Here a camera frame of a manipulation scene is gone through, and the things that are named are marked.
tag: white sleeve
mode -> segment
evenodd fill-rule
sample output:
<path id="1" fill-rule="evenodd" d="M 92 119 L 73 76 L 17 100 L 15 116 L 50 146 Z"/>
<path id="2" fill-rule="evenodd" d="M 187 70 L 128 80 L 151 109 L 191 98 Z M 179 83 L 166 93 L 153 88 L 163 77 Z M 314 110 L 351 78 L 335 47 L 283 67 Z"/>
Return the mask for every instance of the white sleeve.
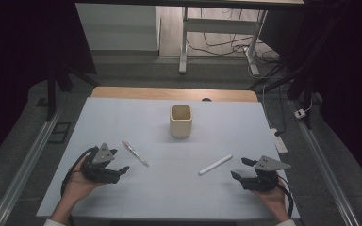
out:
<path id="1" fill-rule="evenodd" d="M 47 219 L 45 221 L 45 224 L 43 224 L 43 226 L 66 226 L 66 225 L 57 223 L 57 222 L 53 221 L 52 219 Z"/>
<path id="2" fill-rule="evenodd" d="M 286 220 L 286 221 L 284 221 L 282 223 L 279 223 L 279 224 L 277 224 L 275 226 L 296 226 L 296 224 L 295 224 L 295 222 L 293 222 L 292 219 L 289 219 L 289 220 Z"/>

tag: white stick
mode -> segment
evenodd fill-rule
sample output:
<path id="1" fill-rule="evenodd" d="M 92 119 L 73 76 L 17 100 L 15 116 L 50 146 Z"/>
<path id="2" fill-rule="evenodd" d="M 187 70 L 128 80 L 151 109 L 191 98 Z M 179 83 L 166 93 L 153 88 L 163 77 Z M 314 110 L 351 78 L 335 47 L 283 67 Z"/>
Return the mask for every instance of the white stick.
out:
<path id="1" fill-rule="evenodd" d="M 232 158 L 232 154 L 227 155 L 225 158 L 223 158 L 223 159 L 221 159 L 221 160 L 213 163 L 212 165 L 210 165 L 210 166 L 202 169 L 200 172 L 198 172 L 198 175 L 199 175 L 199 176 L 202 176 L 203 174 L 205 174 L 205 173 L 207 173 L 207 172 L 209 172 L 209 171 L 217 168 L 219 165 L 221 165 L 222 163 L 230 160 L 231 158 Z"/>

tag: white table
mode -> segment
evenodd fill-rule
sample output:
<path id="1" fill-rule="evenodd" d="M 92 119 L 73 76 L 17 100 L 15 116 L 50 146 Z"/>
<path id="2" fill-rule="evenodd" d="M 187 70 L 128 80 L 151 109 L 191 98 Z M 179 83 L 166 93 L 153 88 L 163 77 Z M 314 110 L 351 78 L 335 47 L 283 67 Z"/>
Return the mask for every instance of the white table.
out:
<path id="1" fill-rule="evenodd" d="M 169 133 L 172 105 L 190 105 L 190 137 Z M 122 140 L 149 162 L 144 167 Z M 260 200 L 231 177 L 233 170 L 255 176 L 242 157 L 279 159 L 261 103 L 89 98 L 37 216 L 48 218 L 60 196 L 68 168 L 93 146 L 118 149 L 107 168 L 130 166 L 115 185 L 101 186 L 80 202 L 75 217 L 105 219 L 244 220 L 272 218 Z M 203 176 L 198 171 L 232 154 Z M 293 218 L 299 218 L 294 208 Z"/>

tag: marker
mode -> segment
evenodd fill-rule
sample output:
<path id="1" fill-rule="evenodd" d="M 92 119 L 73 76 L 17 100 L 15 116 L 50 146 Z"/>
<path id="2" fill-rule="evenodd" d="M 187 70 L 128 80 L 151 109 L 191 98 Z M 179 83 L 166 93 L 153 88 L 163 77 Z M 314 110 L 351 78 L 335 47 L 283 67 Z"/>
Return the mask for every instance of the marker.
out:
<path id="1" fill-rule="evenodd" d="M 149 167 L 148 162 L 135 152 L 135 149 L 131 146 L 131 144 L 123 140 L 123 145 L 128 151 L 130 151 L 134 156 L 136 156 L 143 165 Z"/>
<path id="2" fill-rule="evenodd" d="M 213 163 L 212 165 L 210 165 L 210 166 L 202 169 L 200 172 L 198 172 L 198 175 L 199 175 L 199 176 L 202 176 L 203 174 L 205 174 L 205 173 L 207 173 L 207 172 L 209 172 L 209 171 L 217 168 L 219 165 L 221 165 L 222 163 L 230 160 L 231 158 L 232 158 L 232 154 L 227 155 L 225 158 L 223 158 L 223 159 L 221 159 L 221 160 Z"/>

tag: cup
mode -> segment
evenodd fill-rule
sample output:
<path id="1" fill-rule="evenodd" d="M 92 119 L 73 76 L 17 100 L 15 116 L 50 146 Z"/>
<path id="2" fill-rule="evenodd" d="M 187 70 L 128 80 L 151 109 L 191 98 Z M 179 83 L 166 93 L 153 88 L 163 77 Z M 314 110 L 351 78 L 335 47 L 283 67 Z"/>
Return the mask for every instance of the cup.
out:
<path id="1" fill-rule="evenodd" d="M 170 134 L 189 137 L 192 129 L 192 109 L 188 105 L 173 105 L 170 109 Z"/>

